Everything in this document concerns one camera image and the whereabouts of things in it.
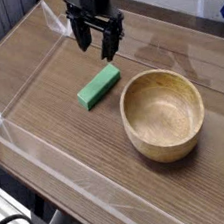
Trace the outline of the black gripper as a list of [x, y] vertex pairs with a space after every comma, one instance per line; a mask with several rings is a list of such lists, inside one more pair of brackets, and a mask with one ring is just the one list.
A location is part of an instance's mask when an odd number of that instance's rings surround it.
[[103, 33], [101, 59], [112, 62], [123, 38], [124, 14], [111, 0], [64, 0], [66, 17], [81, 50], [86, 51], [92, 42], [90, 29]]

